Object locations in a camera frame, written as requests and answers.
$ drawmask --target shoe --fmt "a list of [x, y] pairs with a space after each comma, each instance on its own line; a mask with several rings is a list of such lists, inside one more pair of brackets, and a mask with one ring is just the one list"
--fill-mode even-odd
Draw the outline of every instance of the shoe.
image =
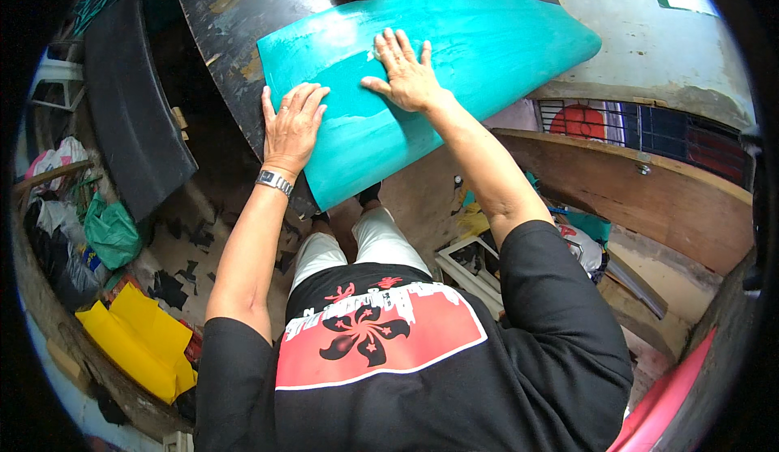
[[330, 215], [327, 214], [327, 212], [317, 213], [316, 215], [311, 216], [311, 223], [314, 223], [316, 221], [322, 221], [325, 224], [330, 225]]
[[365, 204], [367, 204], [371, 200], [379, 199], [379, 190], [381, 189], [382, 189], [381, 182], [378, 182], [374, 185], [370, 185], [368, 188], [360, 192], [359, 195], [357, 195], [357, 201], [360, 203], [360, 205], [365, 207]]

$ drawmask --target finger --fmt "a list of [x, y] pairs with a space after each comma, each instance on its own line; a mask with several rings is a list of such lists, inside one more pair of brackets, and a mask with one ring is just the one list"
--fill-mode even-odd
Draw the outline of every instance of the finger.
[[276, 118], [276, 109], [273, 108], [273, 103], [270, 101], [270, 87], [267, 85], [263, 87], [263, 95], [260, 98], [263, 100], [263, 115], [267, 126]]
[[377, 94], [389, 96], [390, 92], [392, 92], [392, 87], [390, 87], [390, 85], [387, 84], [384, 80], [377, 77], [365, 77], [360, 80], [360, 85], [373, 90]]
[[324, 104], [316, 108], [316, 111], [314, 112], [314, 117], [312, 119], [314, 134], [316, 134], [316, 131], [319, 129], [319, 125], [322, 124], [322, 116], [324, 116], [326, 110], [327, 110], [327, 105]]
[[283, 97], [281, 97], [281, 104], [279, 105], [279, 116], [282, 114], [285, 114], [285, 112], [289, 112], [290, 105], [292, 105], [292, 98], [297, 94], [297, 91], [301, 88], [308, 85], [308, 82], [303, 82], [300, 85], [296, 85], [292, 87], [290, 91], [287, 92], [287, 94]]
[[403, 50], [397, 44], [397, 38], [395, 38], [395, 33], [392, 32], [391, 28], [384, 29], [384, 40], [387, 42], [387, 47], [396, 60], [403, 58]]
[[422, 65], [430, 67], [430, 57], [433, 54], [433, 46], [429, 40], [424, 40], [422, 43]]
[[330, 87], [319, 87], [314, 90], [311, 95], [308, 96], [301, 112], [307, 116], [313, 116], [316, 108], [319, 106], [319, 102], [321, 102], [322, 98], [329, 93]]
[[373, 38], [373, 46], [376, 48], [376, 53], [379, 54], [379, 61], [384, 65], [387, 70], [397, 66], [395, 62], [395, 56], [392, 54], [386, 40], [381, 34], [377, 34]]
[[411, 42], [408, 40], [408, 37], [406, 36], [406, 31], [399, 29], [395, 32], [397, 37], [397, 43], [400, 45], [400, 50], [403, 52], [403, 56], [406, 57], [406, 60], [412, 62], [412, 63], [418, 63], [417, 62], [417, 56], [414, 53], [414, 49], [411, 48]]
[[290, 104], [290, 112], [292, 114], [299, 114], [300, 111], [303, 109], [303, 105], [306, 103], [306, 99], [308, 99], [308, 96], [312, 94], [312, 92], [319, 87], [322, 87], [320, 84], [306, 84], [303, 87], [300, 87], [297, 89], [297, 92], [295, 92], [295, 95], [292, 96], [292, 103]]

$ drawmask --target metal window grille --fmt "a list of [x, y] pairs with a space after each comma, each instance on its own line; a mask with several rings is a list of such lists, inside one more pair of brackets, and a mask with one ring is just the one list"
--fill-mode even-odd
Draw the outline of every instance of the metal window grille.
[[546, 133], [629, 147], [702, 168], [748, 188], [751, 156], [738, 131], [708, 118], [631, 102], [538, 101]]

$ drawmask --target hand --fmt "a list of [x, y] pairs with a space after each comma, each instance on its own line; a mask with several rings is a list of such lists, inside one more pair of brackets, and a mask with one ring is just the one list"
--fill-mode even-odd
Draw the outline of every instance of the hand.
[[430, 67], [432, 47], [430, 41], [422, 46], [421, 62], [417, 61], [411, 43], [403, 30], [396, 35], [390, 28], [384, 30], [384, 36], [377, 34], [373, 38], [379, 61], [387, 71], [389, 83], [376, 77], [365, 77], [360, 85], [379, 94], [384, 94], [404, 111], [425, 113], [441, 102], [449, 91], [444, 90], [435, 79]]
[[319, 105], [319, 102], [329, 92], [330, 87], [322, 87], [320, 84], [300, 84], [281, 99], [277, 114], [270, 102], [270, 87], [263, 88], [263, 169], [280, 172], [287, 182], [295, 182], [314, 150], [316, 132], [327, 108], [326, 105]]

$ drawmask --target black t-shirt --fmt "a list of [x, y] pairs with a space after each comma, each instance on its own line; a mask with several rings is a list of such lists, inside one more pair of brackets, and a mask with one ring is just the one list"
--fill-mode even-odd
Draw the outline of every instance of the black t-shirt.
[[609, 306], [550, 224], [506, 237], [511, 328], [413, 268], [321, 271], [274, 347], [206, 323], [198, 450], [606, 450], [633, 374]]

